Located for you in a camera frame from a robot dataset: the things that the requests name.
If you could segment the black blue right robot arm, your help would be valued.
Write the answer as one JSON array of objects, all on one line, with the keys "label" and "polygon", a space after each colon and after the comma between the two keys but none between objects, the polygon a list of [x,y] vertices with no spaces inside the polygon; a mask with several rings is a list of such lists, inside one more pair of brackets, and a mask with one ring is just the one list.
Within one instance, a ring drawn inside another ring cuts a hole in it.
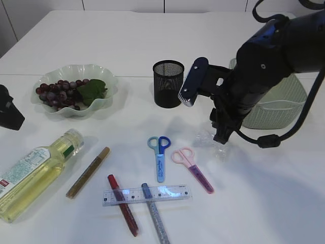
[{"label": "black blue right robot arm", "polygon": [[227,143],[241,134],[243,120],[253,107],[284,78],[293,73],[317,72],[318,76],[296,124],[284,135],[244,139],[261,148],[277,147],[294,135],[305,121],[324,79],[324,10],[289,19],[276,14],[262,18],[264,26],[237,51],[233,69],[197,58],[186,78],[194,95],[210,97],[214,140]]}]

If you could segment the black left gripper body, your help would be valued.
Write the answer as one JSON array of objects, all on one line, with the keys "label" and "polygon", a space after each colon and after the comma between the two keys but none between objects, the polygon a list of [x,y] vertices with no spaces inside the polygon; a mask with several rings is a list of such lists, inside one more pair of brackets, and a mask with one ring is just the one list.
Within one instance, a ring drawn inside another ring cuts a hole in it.
[{"label": "black left gripper body", "polygon": [[8,89],[1,85],[1,127],[19,131],[25,117],[16,108],[13,103],[13,98],[10,96]]}]

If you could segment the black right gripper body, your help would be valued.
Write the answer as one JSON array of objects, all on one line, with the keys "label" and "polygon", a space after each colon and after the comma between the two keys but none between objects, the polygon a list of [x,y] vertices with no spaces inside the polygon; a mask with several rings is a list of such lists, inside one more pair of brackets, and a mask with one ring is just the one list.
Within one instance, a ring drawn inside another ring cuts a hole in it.
[{"label": "black right gripper body", "polygon": [[223,85],[217,85],[218,79],[224,82],[231,78],[232,70],[215,65],[208,65],[203,81],[199,86],[199,95],[210,97],[214,108],[210,113],[212,127],[216,129],[213,140],[226,144],[233,132],[245,141],[256,144],[256,140],[240,131],[244,118],[251,112],[254,104],[237,101]]}]

